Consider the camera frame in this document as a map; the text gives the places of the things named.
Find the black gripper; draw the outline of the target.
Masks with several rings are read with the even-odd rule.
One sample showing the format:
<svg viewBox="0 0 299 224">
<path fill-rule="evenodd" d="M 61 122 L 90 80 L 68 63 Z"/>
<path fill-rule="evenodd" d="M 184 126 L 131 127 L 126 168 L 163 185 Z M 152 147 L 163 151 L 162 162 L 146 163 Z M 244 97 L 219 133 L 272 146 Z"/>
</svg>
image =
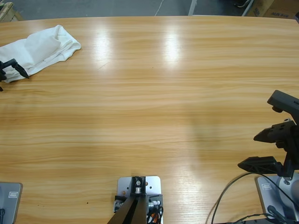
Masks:
<svg viewBox="0 0 299 224">
<path fill-rule="evenodd" d="M 19 72 L 19 74 L 22 77 L 29 78 L 29 75 L 27 74 L 25 69 L 22 66 L 20 66 L 15 59 L 11 59 L 4 63 L 2 61 L 0 61 L 0 81 L 6 80 L 6 76 L 5 76 L 6 73 L 5 73 L 4 69 L 7 67 L 10 67 L 10 66 L 12 68 L 14 68 L 17 72 Z"/>
<path fill-rule="evenodd" d="M 299 126 L 292 120 L 272 125 L 254 137 L 254 141 L 275 143 L 277 148 L 286 152 L 284 163 L 277 162 L 273 156 L 249 157 L 238 167 L 255 174 L 278 174 L 280 177 L 292 179 L 294 171 L 299 169 Z"/>
</svg>

